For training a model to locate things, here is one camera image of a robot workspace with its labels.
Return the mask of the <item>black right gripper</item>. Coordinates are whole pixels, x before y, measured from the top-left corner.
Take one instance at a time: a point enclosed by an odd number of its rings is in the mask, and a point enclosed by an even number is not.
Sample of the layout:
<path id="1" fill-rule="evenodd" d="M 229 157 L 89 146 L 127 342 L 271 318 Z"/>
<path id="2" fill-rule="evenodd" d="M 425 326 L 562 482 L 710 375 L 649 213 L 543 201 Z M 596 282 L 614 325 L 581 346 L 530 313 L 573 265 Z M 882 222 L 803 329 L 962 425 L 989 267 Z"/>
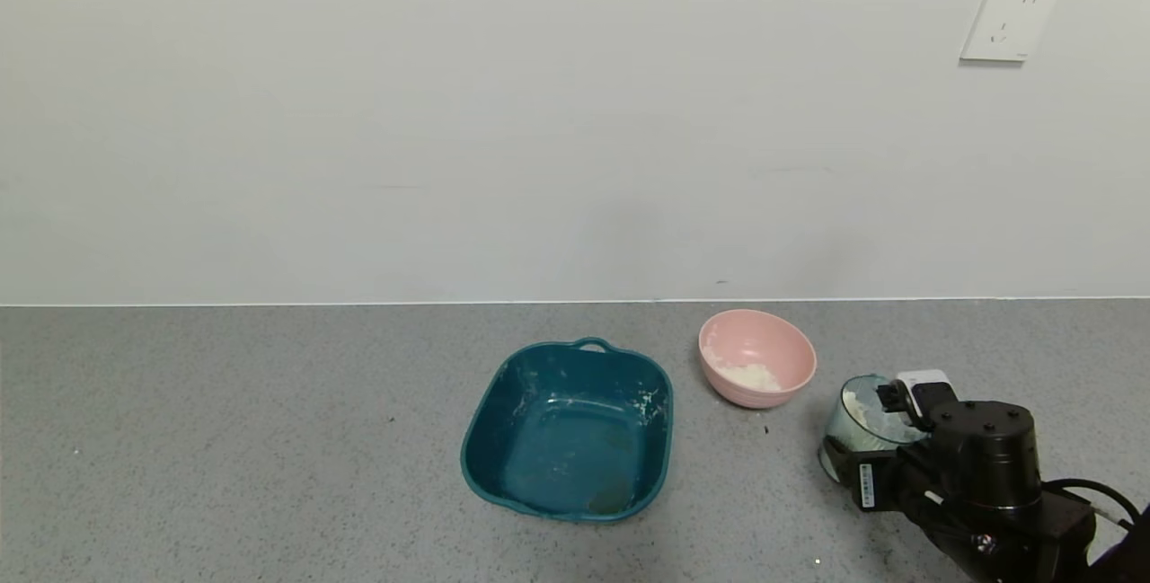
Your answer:
<path id="1" fill-rule="evenodd" d="M 854 453 L 837 437 L 823 436 L 821 467 L 835 483 L 849 483 L 862 513 L 907 513 L 931 489 L 923 460 L 907 447 Z"/>

